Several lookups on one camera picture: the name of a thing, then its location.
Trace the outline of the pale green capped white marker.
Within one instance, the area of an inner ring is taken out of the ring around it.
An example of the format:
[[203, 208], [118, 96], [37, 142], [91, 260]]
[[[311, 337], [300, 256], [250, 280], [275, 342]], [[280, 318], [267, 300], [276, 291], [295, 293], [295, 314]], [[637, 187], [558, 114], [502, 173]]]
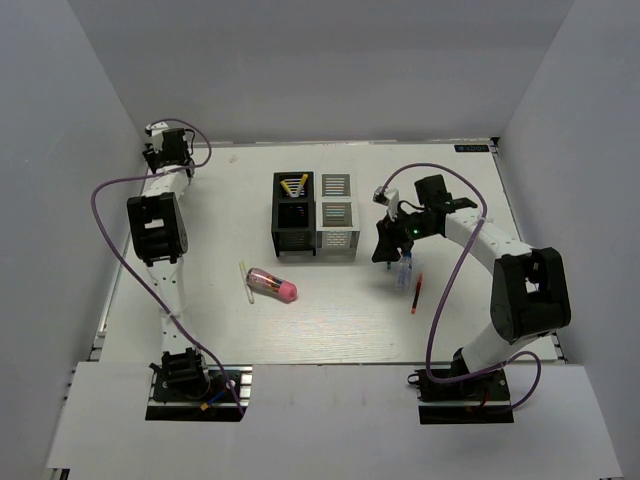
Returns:
[[246, 293], [247, 299], [249, 301], [249, 304], [253, 305], [255, 303], [255, 298], [254, 298], [253, 291], [252, 291], [252, 289], [250, 287], [250, 284], [249, 284], [249, 281], [248, 281], [248, 270], [247, 270], [246, 265], [245, 265], [243, 260], [239, 261], [239, 269], [240, 269], [240, 273], [242, 275], [243, 285], [244, 285], [244, 289], [245, 289], [245, 293]]

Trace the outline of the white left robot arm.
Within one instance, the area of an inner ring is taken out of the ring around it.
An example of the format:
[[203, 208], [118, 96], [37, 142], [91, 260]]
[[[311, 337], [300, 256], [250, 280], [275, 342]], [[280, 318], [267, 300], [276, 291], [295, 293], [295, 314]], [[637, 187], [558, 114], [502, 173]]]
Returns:
[[199, 399], [209, 392], [212, 377], [200, 349], [180, 331], [189, 323], [183, 282], [188, 237], [179, 207], [194, 175], [187, 132], [166, 122], [146, 127], [143, 157], [156, 177], [141, 195], [127, 200], [127, 214], [136, 256], [163, 302], [161, 364], [151, 368], [169, 389]]

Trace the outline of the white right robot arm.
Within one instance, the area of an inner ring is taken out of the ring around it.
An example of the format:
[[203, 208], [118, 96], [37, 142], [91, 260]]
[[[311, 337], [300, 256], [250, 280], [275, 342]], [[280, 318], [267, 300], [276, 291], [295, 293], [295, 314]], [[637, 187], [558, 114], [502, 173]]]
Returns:
[[483, 199], [454, 198], [440, 175], [416, 184], [421, 204], [413, 213], [401, 207], [399, 193], [386, 185], [373, 199], [386, 214], [376, 224], [375, 263], [395, 263], [420, 239], [440, 236], [462, 248], [443, 293], [450, 294], [467, 257], [492, 276], [490, 323], [454, 356], [450, 375], [427, 377], [452, 384], [461, 397], [472, 399], [488, 385], [487, 375], [523, 354], [525, 346], [566, 327], [571, 308], [561, 254], [552, 247], [534, 248], [496, 227]]

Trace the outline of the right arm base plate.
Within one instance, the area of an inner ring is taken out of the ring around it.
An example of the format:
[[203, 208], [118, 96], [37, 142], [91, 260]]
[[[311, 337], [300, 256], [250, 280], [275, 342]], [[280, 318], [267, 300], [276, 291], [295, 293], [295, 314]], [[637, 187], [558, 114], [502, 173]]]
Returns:
[[512, 424], [511, 396], [503, 370], [465, 382], [441, 384], [415, 370], [407, 383], [418, 391], [421, 425]]

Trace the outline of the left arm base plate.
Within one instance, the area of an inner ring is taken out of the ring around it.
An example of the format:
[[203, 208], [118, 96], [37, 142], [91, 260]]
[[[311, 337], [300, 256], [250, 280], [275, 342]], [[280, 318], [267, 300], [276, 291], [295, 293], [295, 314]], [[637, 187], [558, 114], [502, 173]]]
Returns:
[[219, 369], [209, 367], [209, 380], [194, 393], [170, 387], [157, 373], [152, 376], [146, 407], [146, 421], [237, 423], [242, 414], [231, 392], [234, 389], [244, 411], [248, 409], [253, 367], [230, 366], [226, 382]]

